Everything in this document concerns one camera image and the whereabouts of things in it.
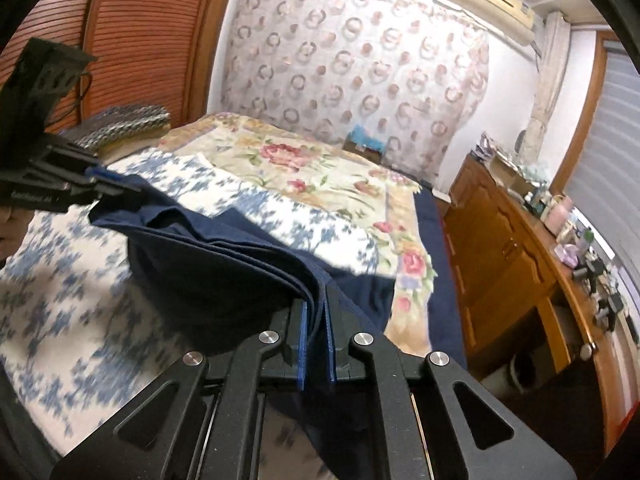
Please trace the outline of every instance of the black cable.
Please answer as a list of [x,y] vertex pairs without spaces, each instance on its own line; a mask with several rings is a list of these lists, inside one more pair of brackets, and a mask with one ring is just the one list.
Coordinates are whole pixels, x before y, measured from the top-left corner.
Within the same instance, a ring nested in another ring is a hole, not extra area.
[[87,84],[86,88],[84,89],[84,92],[82,92],[82,95],[78,99],[76,99],[75,102],[73,102],[73,104],[71,105],[71,108],[69,108],[68,111],[66,111],[65,113],[60,115],[60,117],[55,118],[52,121],[50,121],[49,123],[45,124],[45,128],[49,128],[50,126],[53,126],[54,124],[59,123],[62,119],[67,117],[70,113],[73,113],[76,109],[78,109],[80,103],[82,102],[82,99],[84,99],[84,96],[89,91],[89,88],[91,88],[91,83],[94,82],[94,76],[93,76],[93,74],[91,74],[91,72],[82,72],[80,74],[80,77],[82,77],[83,75],[85,75],[85,76],[87,76],[89,78],[89,83]]

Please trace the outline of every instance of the floral bedspread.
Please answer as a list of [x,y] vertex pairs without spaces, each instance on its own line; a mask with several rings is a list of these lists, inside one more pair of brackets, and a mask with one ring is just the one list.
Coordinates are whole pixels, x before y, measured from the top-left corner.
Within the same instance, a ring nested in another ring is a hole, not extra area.
[[[335,267],[359,274],[375,265],[365,230],[199,156],[145,150],[112,169],[140,174],[203,214],[234,207],[284,244]],[[90,225],[88,211],[37,213],[20,251],[0,271],[0,362],[63,455],[192,349],[129,279],[126,238]]]
[[430,351],[427,302],[436,273],[418,234],[418,184],[340,147],[236,114],[176,128],[160,148],[202,153],[217,168],[364,228],[378,248],[375,272],[396,277],[386,336],[404,352]]

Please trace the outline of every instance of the air conditioner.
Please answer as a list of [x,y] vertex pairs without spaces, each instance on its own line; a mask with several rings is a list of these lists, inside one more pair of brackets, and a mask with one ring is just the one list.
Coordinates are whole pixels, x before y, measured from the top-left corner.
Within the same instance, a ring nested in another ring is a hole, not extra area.
[[522,0],[448,0],[503,31],[522,46],[534,40],[534,12]]

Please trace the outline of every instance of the white wall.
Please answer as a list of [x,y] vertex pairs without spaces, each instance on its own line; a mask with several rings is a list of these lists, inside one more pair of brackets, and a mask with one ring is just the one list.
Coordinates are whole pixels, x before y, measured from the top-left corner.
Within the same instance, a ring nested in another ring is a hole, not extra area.
[[440,167],[436,188],[447,192],[466,154],[482,132],[513,149],[527,127],[538,81],[533,49],[521,49],[494,36],[489,38],[489,81],[481,105],[453,136]]
[[595,30],[572,31],[564,81],[538,157],[538,161],[546,165],[550,179],[558,172],[580,120],[591,80],[595,52]]
[[[226,37],[230,32],[238,0],[230,0],[222,25],[221,41],[209,93],[209,113],[222,109],[223,65],[226,56]],[[518,133],[524,129],[533,107],[537,73],[531,47],[521,48],[509,40],[490,35],[489,82],[487,93],[468,124],[454,136],[440,168],[436,188],[447,192],[468,151],[486,131],[505,146],[513,147]]]

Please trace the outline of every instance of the beige curtain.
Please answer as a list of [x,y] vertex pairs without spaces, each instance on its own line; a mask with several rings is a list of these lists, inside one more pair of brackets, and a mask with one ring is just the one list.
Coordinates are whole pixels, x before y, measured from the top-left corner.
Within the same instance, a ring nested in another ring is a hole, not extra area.
[[520,160],[524,164],[532,164],[538,160],[546,126],[556,108],[569,57],[571,25],[561,12],[556,10],[546,17],[545,31],[545,47],[540,62],[536,98],[520,149]]

